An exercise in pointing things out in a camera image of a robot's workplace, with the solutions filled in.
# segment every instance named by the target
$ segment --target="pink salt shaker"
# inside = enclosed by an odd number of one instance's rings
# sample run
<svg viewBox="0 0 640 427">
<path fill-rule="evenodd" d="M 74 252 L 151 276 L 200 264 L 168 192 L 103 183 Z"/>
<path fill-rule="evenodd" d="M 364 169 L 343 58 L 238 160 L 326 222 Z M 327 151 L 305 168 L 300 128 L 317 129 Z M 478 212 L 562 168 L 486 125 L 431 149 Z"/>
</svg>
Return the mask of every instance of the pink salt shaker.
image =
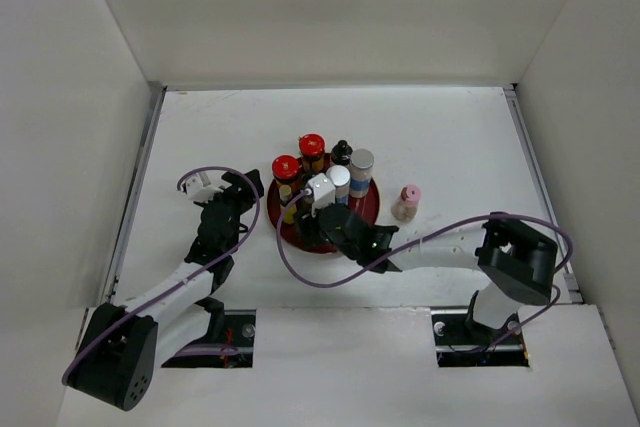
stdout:
<svg viewBox="0 0 640 427">
<path fill-rule="evenodd" d="M 400 222 L 409 222 L 413 220 L 418 212 L 418 203 L 422 192 L 417 185 L 405 185 L 400 192 L 398 200 L 396 200 L 391 213 Z"/>
</svg>

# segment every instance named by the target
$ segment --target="round red tray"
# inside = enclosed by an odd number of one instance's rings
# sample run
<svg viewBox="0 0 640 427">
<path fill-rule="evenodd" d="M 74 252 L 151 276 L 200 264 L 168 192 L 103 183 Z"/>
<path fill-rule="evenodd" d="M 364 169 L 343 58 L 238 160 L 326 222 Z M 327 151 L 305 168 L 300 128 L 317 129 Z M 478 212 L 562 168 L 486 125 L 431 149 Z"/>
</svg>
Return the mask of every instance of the round red tray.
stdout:
<svg viewBox="0 0 640 427">
<path fill-rule="evenodd" d="M 325 154 L 324 164 L 329 166 L 330 157 L 329 154 Z M 371 179 L 369 185 L 369 193 L 362 199 L 354 199 L 349 197 L 349 208 L 357 212 L 366 222 L 373 225 L 378 218 L 378 212 L 380 211 L 380 193 L 378 192 L 378 186 L 375 181 Z M 272 181 L 269 186 L 269 192 L 267 193 L 267 212 L 269 213 L 269 220 L 275 227 L 280 217 L 280 197 L 278 196 L 278 188 L 276 187 L 276 181 Z M 329 254 L 337 252 L 336 248 L 331 244 L 317 245 L 310 249 L 306 248 L 304 241 L 298 235 L 294 224 L 282 224 L 282 238 L 294 247 L 304 250 L 305 252 L 313 252 L 315 254 Z"/>
</svg>

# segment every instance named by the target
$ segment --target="red lid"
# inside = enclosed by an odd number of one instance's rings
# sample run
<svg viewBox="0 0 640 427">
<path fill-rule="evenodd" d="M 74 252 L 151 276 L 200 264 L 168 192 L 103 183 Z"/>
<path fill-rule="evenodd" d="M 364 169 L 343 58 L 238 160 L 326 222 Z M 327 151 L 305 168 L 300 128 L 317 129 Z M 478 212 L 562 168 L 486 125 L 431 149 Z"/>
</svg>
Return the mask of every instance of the red lid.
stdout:
<svg viewBox="0 0 640 427">
<path fill-rule="evenodd" d="M 300 137 L 298 145 L 300 146 L 300 153 L 302 155 L 315 157 L 324 154 L 324 139 L 318 134 L 303 135 Z"/>
<path fill-rule="evenodd" d="M 273 175 L 279 179 L 292 179 L 298 175 L 300 165 L 298 164 L 298 159 L 295 157 L 291 155 L 281 155 L 273 161 L 271 170 L 273 171 Z"/>
</svg>

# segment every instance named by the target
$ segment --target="purple cable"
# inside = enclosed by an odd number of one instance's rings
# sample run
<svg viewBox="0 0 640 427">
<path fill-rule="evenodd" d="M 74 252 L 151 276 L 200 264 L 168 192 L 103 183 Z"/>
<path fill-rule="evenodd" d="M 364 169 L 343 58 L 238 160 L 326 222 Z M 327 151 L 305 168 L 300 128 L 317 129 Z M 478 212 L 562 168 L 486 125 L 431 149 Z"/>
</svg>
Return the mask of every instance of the purple cable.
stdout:
<svg viewBox="0 0 640 427">
<path fill-rule="evenodd" d="M 140 312 L 148 309 L 152 305 L 160 302 L 162 299 L 164 299 L 164 298 L 168 297 L 169 295 L 173 294 L 177 290 L 179 290 L 182 287 L 184 287 L 187 282 L 193 280 L 194 278 L 196 278 L 198 275 L 200 275 L 203 272 L 205 272 L 207 269 L 209 269 L 213 265 L 217 264 L 218 262 L 220 262 L 220 261 L 226 259 L 227 257 L 229 257 L 230 255 L 232 255 L 249 238 L 249 236 L 253 232 L 253 229 L 255 228 L 256 224 L 258 223 L 258 217 L 260 215 L 260 195 L 258 194 L 258 189 L 256 189 L 256 186 L 253 185 L 253 182 L 251 182 L 251 179 L 249 179 L 249 177 L 244 175 L 242 172 L 240 172 L 238 170 L 235 170 L 235 169 L 231 169 L 229 167 L 218 167 L 218 166 L 200 167 L 200 168 L 197 168 L 197 169 L 193 169 L 193 170 L 187 172 L 186 174 L 184 174 L 182 177 L 180 177 L 180 180 L 178 180 L 177 189 L 180 190 L 180 188 L 182 187 L 182 183 L 186 179 L 191 177 L 192 175 L 198 174 L 200 172 L 210 171 L 210 170 L 231 172 L 232 174 L 237 175 L 242 180 L 247 182 L 247 184 L 249 184 L 249 187 L 251 187 L 253 195 L 254 195 L 254 197 L 256 199 L 256 210 L 255 210 L 255 214 L 253 216 L 253 221 L 251 222 L 251 225 L 247 229 L 247 233 L 244 236 L 242 236 L 240 241 L 234 247 L 232 247 L 231 249 L 226 251 L 224 254 L 216 257 L 215 259 L 213 259 L 208 264 L 203 265 L 202 267 L 200 267 L 198 270 L 196 270 L 191 275 L 187 276 L 184 279 L 184 282 L 181 282 L 179 284 L 173 285 L 172 287 L 170 287 L 169 289 L 165 290 L 161 294 L 158 294 L 157 296 L 155 296 L 153 299 L 149 300 L 148 302 L 145 302 L 144 304 L 142 304 L 137 309 L 133 309 L 131 312 L 128 312 L 124 317 L 122 317 L 117 322 L 113 323 L 108 329 L 106 329 L 98 337 L 93 339 L 84 349 L 82 349 L 80 352 L 78 352 L 76 354 L 76 357 L 73 359 L 71 364 L 69 364 L 69 367 L 67 367 L 67 370 L 65 370 L 64 374 L 62 374 L 62 384 L 63 385 L 68 385 L 69 384 L 69 376 L 76 369 L 76 367 L 78 367 L 78 365 L 80 365 L 80 363 L 87 357 L 87 355 L 89 355 L 89 353 L 91 353 L 98 345 L 100 345 L 101 342 L 103 342 L 107 337 L 109 337 L 111 334 L 113 334 L 113 332 L 115 332 L 117 329 L 122 327 L 125 323 L 127 323 L 129 320 L 131 320 L 131 318 L 133 318 L 134 316 L 138 315 Z"/>
<path fill-rule="evenodd" d="M 197 345 L 188 345 L 183 349 L 176 352 L 173 358 L 180 357 L 193 357 L 193 356 L 204 356 L 209 355 L 213 357 L 218 356 L 227 356 L 232 357 L 234 355 L 238 355 L 238 349 L 233 345 L 227 344 L 197 344 Z"/>
<path fill-rule="evenodd" d="M 546 220 L 538 219 L 536 217 L 530 217 L 528 215 L 520 215 L 520 214 L 507 214 L 507 213 L 504 213 L 504 214 L 503 213 L 500 213 L 500 214 L 485 214 L 485 215 L 477 215 L 475 217 L 469 217 L 468 219 L 464 219 L 464 220 L 459 220 L 458 222 L 454 222 L 451 225 L 447 225 L 446 227 L 443 227 L 440 230 L 436 230 L 435 232 L 432 232 L 432 233 L 430 233 L 428 235 L 425 235 L 422 238 L 418 238 L 418 239 L 412 240 L 410 242 L 407 242 L 404 245 L 401 245 L 400 247 L 396 247 L 391 252 L 387 252 L 386 254 L 378 257 L 376 260 L 371 262 L 366 267 L 363 267 L 359 271 L 357 271 L 357 272 L 355 272 L 355 273 L 353 273 L 353 274 L 351 274 L 351 275 L 349 275 L 349 276 L 347 276 L 347 277 L 345 277 L 343 279 L 336 280 L 335 282 L 330 282 L 328 284 L 322 284 L 322 283 L 319 283 L 319 282 L 313 282 L 311 280 L 308 280 L 308 279 L 304 278 L 302 275 L 300 275 L 293 268 L 293 266 L 289 263 L 289 261 L 287 260 L 285 254 L 284 254 L 284 246 L 282 244 L 282 235 L 281 235 L 282 222 L 284 221 L 285 214 L 288 212 L 288 210 L 298 200 L 300 200 L 305 195 L 306 195 L 305 191 L 302 191 L 298 195 L 296 195 L 293 199 L 291 199 L 291 202 L 289 202 L 287 204 L 287 206 L 283 209 L 282 213 L 280 214 L 280 218 L 278 219 L 278 223 L 276 224 L 276 244 L 278 245 L 278 252 L 280 253 L 280 258 L 282 259 L 282 262 L 284 263 L 284 265 L 287 268 L 287 270 L 289 272 L 291 272 L 291 275 L 293 275 L 296 279 L 298 279 L 303 284 L 306 284 L 306 285 L 309 285 L 311 287 L 315 287 L 315 288 L 318 288 L 318 289 L 330 289 L 330 288 L 333 288 L 333 287 L 338 287 L 340 285 L 344 285 L 344 284 L 346 284 L 348 282 L 351 282 L 354 279 L 357 279 L 362 274 L 364 274 L 365 272 L 373 269 L 378 264 L 384 262 L 385 260 L 387 260 L 392 255 L 395 255 L 395 254 L 397 254 L 399 252 L 407 250 L 407 249 L 413 247 L 414 245 L 420 244 L 421 242 L 428 242 L 428 241 L 430 241 L 432 239 L 435 239 L 436 237 L 438 237 L 438 236 L 440 236 L 442 234 L 445 234 L 447 232 L 450 232 L 451 230 L 457 229 L 458 227 L 462 227 L 462 226 L 465 226 L 465 225 L 468 225 L 468 224 L 474 224 L 476 222 L 483 222 L 483 221 L 486 221 L 486 220 L 522 220 L 522 221 L 525 221 L 525 222 L 532 222 L 534 224 L 539 224 L 539 225 L 542 225 L 543 227 L 547 227 L 548 229 L 551 229 L 554 232 L 556 232 L 558 235 L 560 235 L 564 239 L 564 241 L 565 241 L 565 243 L 567 245 L 567 253 L 562 258 L 560 263 L 556 266 L 555 272 L 558 272 L 559 270 L 562 270 L 562 268 L 565 265 L 567 265 L 567 263 L 569 262 L 569 259 L 573 255 L 573 242 L 571 241 L 571 238 L 569 237 L 569 234 L 567 234 L 560 227 L 557 227 L 557 226 L 553 225 L 551 222 L 547 222 Z"/>
</svg>

